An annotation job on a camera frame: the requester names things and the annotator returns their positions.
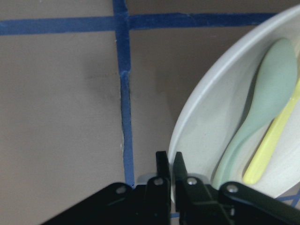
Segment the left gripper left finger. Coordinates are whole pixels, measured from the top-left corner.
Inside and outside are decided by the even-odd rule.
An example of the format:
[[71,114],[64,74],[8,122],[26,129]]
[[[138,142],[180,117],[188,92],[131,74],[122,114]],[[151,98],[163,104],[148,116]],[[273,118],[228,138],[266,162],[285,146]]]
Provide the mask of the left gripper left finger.
[[135,188],[116,182],[45,222],[46,225],[168,225],[170,171],[166,152],[156,152],[157,174]]

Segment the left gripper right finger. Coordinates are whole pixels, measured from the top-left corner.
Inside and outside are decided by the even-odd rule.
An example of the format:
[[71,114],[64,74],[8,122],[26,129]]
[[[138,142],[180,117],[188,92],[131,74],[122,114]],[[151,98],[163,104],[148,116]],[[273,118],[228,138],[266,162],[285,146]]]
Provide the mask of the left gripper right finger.
[[238,182],[219,190],[189,176],[181,152],[173,163],[175,204],[182,225],[298,225],[300,211]]

